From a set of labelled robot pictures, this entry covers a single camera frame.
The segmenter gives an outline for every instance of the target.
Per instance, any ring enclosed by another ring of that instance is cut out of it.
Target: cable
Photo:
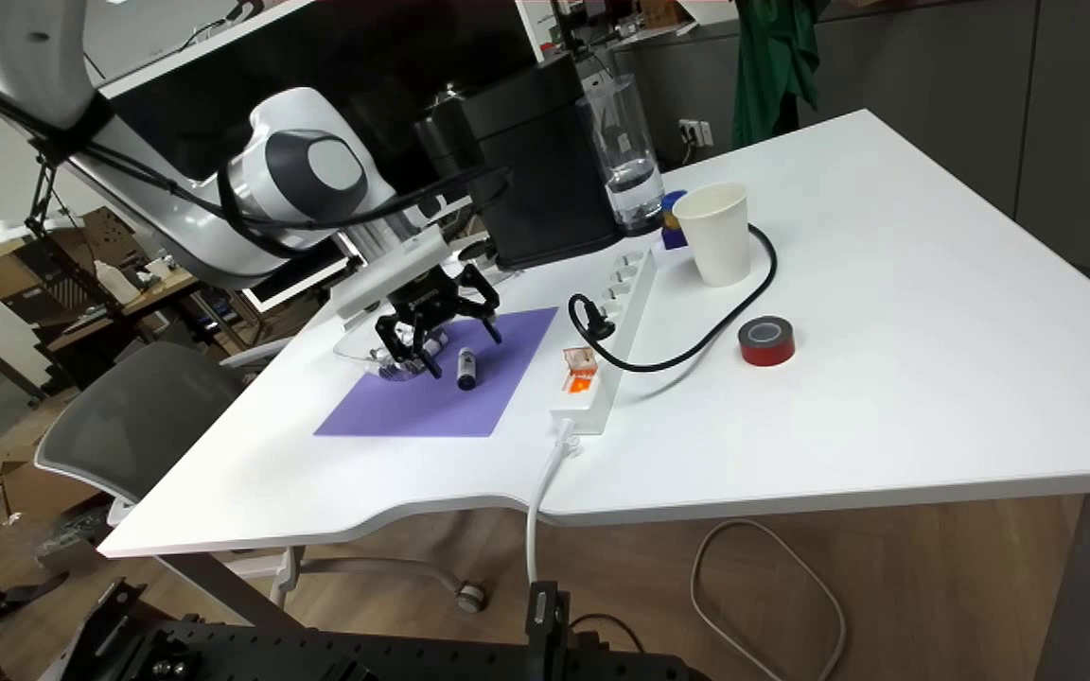
[[[570,431],[575,431],[575,419],[565,419],[556,440],[553,440],[553,449],[546,458],[547,465],[546,465],[546,475],[538,484],[538,494],[532,494],[532,503],[520,514],[520,569],[524,569],[529,581],[538,581],[538,519],[542,519],[542,503],[546,503],[546,494],[553,487],[553,475],[561,473],[561,465],[570,455]]]
[[[52,190],[57,213],[75,227],[75,213],[60,202],[60,193]]]
[[[570,636],[575,627],[582,627],[586,619],[604,619],[604,624],[621,627],[624,639],[634,646],[634,656],[648,656],[642,639],[640,639],[621,615],[614,615],[614,612],[582,612],[582,615],[575,615],[575,619],[567,624],[567,636]]]
[[[838,636],[835,636],[835,646],[827,652],[818,681],[831,677],[831,668],[838,667],[838,658],[843,658],[843,652],[847,652],[847,612],[843,612],[835,591],[826,588],[826,577],[822,577],[770,527],[764,527],[764,523],[724,523],[724,527],[716,527],[716,530],[701,540],[701,547],[695,547],[695,555],[692,555],[692,572],[688,572],[688,600],[692,600],[695,615],[705,619],[705,627],[716,630],[727,646],[732,646],[732,652],[739,652],[749,667],[758,667],[768,681],[779,681],[779,675],[775,675],[758,652],[749,652],[740,639],[732,639],[724,624],[716,624],[716,619],[705,612],[705,600],[701,600],[705,555],[707,555],[707,547],[716,543],[716,538],[724,538],[727,530],[758,530],[758,532],[764,532],[764,538],[768,538],[779,551],[787,551],[787,555],[808,575],[808,581],[826,595],[826,600],[827,600],[831,612],[835,612]]]
[[[775,269],[779,269],[779,257],[775,257],[775,246],[770,238],[749,223],[749,234],[760,238],[760,246],[768,250],[768,276],[727,313],[719,318],[692,349],[684,349],[681,357],[668,357],[663,364],[628,364],[621,357],[614,357],[609,349],[597,344],[597,335],[589,335],[589,320],[597,318],[597,306],[586,300],[586,296],[570,296],[567,300],[567,313],[570,313],[570,324],[575,333],[614,368],[621,372],[634,372],[634,376],[655,376],[655,372],[668,372],[668,368],[681,368],[688,364],[692,357],[701,357],[749,303],[758,303],[770,281],[775,281]]]

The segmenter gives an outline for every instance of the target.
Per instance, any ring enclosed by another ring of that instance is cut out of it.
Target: black object
[[[597,324],[601,313],[592,313],[597,306],[592,306],[586,296],[570,296],[570,300],[567,300],[567,318],[570,318],[575,333],[580,333],[604,364],[614,364],[614,368],[621,368],[621,372],[631,372],[631,376],[655,376],[655,372],[668,372],[668,368],[688,364],[688,358],[701,357],[716,335],[724,335],[724,328],[727,328],[749,303],[758,303],[758,300],[770,289],[770,281],[775,281],[775,272],[779,272],[779,257],[775,257],[770,238],[768,238],[760,227],[751,227],[751,223],[749,223],[749,234],[758,234],[760,246],[764,246],[764,253],[768,253],[768,272],[764,272],[764,281],[760,281],[727,318],[719,318],[692,349],[684,349],[681,357],[668,357],[668,358],[658,358],[658,364],[628,364],[628,358],[614,357],[614,353],[601,349],[601,342],[592,335],[592,328],[601,328],[601,324]]]
[[[440,173],[479,151],[490,173],[472,178],[469,193],[499,269],[565,262],[621,238],[589,142],[589,105],[567,58],[504,78],[460,111],[465,123],[436,112],[446,123],[427,123],[436,137],[423,142],[443,160]]]
[[[427,368],[436,378],[443,372],[436,357],[423,349],[423,342],[443,320],[465,313],[465,318],[475,318],[490,333],[494,344],[504,342],[494,328],[499,290],[472,266],[465,266],[456,276],[446,276],[443,269],[427,269],[420,281],[397,289],[389,303],[393,303],[393,313],[380,313],[373,320],[389,358]]]
[[[312,272],[327,269],[345,262],[345,269],[338,272],[338,281],[351,276],[363,262],[351,257],[338,238],[321,238],[317,246],[310,246],[305,253],[290,257],[283,269],[269,272],[261,284],[252,284],[252,300],[269,303],[281,290],[310,281]]]
[[[529,591],[529,646],[340,630],[258,630],[171,619],[114,588],[75,639],[64,681],[701,681],[668,656],[621,656],[567,636],[567,595]]]

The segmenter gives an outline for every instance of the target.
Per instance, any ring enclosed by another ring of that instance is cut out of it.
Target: white cup
[[[744,227],[740,184],[692,184],[673,205],[673,214],[684,227],[705,284],[727,289],[749,272],[758,242]]]

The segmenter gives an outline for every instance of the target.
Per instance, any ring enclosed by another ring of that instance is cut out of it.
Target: roll of tape
[[[794,357],[794,324],[783,318],[751,318],[739,328],[739,353],[751,368],[775,368]]]

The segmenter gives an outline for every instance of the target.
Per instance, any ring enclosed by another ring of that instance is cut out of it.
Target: black cable
[[[57,184],[57,170],[49,163],[40,163],[39,183],[31,190],[31,209],[26,209],[26,221],[22,221],[39,238],[46,238],[52,184]]]
[[[614,612],[582,612],[567,624],[567,636],[580,630],[586,619],[601,619],[624,630],[624,639],[631,639],[634,656],[648,656],[642,639]]]
[[[52,202],[57,202],[60,214],[75,227],[78,221],[75,221],[75,213],[60,202],[57,190],[52,190]]]
[[[749,223],[749,234],[760,238],[760,246],[768,250],[768,276],[764,276],[724,320],[716,320],[692,349],[684,349],[681,357],[663,358],[663,364],[628,364],[628,358],[614,357],[609,349],[597,344],[597,335],[589,335],[589,320],[601,318],[601,309],[597,309],[586,296],[570,296],[570,300],[567,300],[567,313],[570,313],[575,333],[580,333],[604,364],[614,364],[614,368],[621,368],[621,372],[655,376],[655,372],[668,372],[668,368],[688,364],[688,358],[701,357],[749,303],[758,303],[758,300],[770,289],[770,281],[775,281],[779,257],[775,257],[770,238],[768,238],[760,227],[751,227],[751,223]]]

